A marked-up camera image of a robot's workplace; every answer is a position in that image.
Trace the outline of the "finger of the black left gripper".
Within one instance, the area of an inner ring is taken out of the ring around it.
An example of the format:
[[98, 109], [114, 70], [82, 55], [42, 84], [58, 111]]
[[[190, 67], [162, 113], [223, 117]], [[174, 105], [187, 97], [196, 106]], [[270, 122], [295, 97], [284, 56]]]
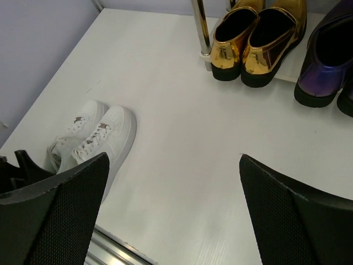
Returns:
[[34, 184], [54, 175], [54, 173], [39, 167], [25, 150], [17, 150], [14, 153], [19, 164], [15, 179], [23, 181], [25, 184]]

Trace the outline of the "purple loafer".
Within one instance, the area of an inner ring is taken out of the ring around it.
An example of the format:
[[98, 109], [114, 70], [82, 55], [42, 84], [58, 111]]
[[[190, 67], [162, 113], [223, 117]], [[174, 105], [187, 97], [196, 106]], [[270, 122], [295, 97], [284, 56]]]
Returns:
[[337, 99], [338, 109], [349, 117], [353, 117], [352, 81], [347, 83]]
[[352, 81], [352, 1], [340, 1], [311, 33], [294, 96], [322, 108]]

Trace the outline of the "white sneaker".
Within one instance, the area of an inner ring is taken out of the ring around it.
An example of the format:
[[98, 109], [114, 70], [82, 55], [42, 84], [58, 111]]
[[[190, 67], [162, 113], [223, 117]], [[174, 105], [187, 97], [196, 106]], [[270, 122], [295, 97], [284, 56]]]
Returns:
[[134, 113], [128, 108], [116, 105], [109, 108], [93, 132], [72, 151], [72, 156], [78, 164], [103, 152], [108, 155], [109, 174], [102, 200], [108, 196], [113, 181], [131, 150], [136, 130]]
[[87, 101], [66, 129], [47, 147], [47, 158], [55, 173], [61, 173], [76, 165], [72, 151], [94, 131], [108, 106], [97, 100]]

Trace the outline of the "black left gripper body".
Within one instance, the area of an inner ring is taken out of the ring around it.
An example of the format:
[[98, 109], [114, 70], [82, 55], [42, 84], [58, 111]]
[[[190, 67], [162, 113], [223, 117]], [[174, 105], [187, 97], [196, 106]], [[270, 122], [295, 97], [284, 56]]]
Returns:
[[25, 175], [21, 168], [11, 165], [7, 158], [1, 156], [0, 162], [0, 186], [1, 193], [11, 192], [25, 186]]

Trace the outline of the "gold loafer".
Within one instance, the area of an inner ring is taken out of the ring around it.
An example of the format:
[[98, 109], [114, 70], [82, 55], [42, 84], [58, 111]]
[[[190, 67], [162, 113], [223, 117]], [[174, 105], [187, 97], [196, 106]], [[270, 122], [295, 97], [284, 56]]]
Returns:
[[238, 78], [246, 42], [259, 20], [259, 12], [264, 8], [264, 0], [240, 0], [215, 29], [210, 59], [216, 80]]
[[241, 80], [251, 88], [268, 85], [283, 59], [303, 39], [307, 27], [305, 0], [274, 1], [259, 14], [242, 57]]

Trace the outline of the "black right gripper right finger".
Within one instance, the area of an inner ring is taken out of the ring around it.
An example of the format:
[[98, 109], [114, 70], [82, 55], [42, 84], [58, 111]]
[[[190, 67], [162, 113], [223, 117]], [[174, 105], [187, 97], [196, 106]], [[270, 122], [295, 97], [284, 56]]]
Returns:
[[262, 264], [352, 264], [352, 200], [246, 154], [239, 174]]

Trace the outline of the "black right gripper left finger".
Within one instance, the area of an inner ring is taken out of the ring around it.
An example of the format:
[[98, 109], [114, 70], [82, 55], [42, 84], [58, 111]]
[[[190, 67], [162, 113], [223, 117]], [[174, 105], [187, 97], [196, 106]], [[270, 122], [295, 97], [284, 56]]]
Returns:
[[2, 264], [83, 264], [109, 174], [101, 153], [1, 193]]

